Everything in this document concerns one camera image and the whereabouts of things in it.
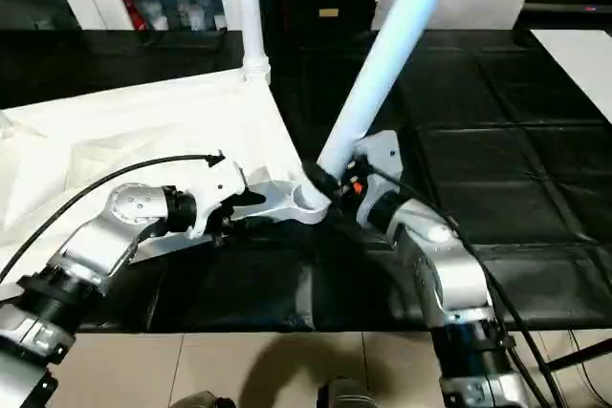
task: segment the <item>tile floor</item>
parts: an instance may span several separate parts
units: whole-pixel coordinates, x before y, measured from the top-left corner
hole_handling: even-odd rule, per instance
[[[612,331],[576,335],[587,346]],[[573,349],[566,332],[534,337],[548,358]],[[533,368],[524,339],[516,341]],[[612,400],[612,356],[590,361],[587,371]],[[443,406],[427,333],[83,334],[54,374],[60,383],[53,408],[166,408],[202,390],[240,408],[315,408],[317,388],[338,375],[369,384],[383,408]],[[579,367],[557,374],[569,406],[596,407],[583,378]]]

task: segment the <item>white pole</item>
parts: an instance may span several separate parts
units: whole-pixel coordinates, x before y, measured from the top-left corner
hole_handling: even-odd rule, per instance
[[[437,3],[395,0],[318,157],[318,164],[337,179],[350,161],[355,143],[374,121]],[[320,195],[312,198],[320,200]]]
[[[242,61],[246,79],[264,76],[270,83],[270,63],[264,50],[259,0],[240,0],[242,16],[242,43],[245,57]]]

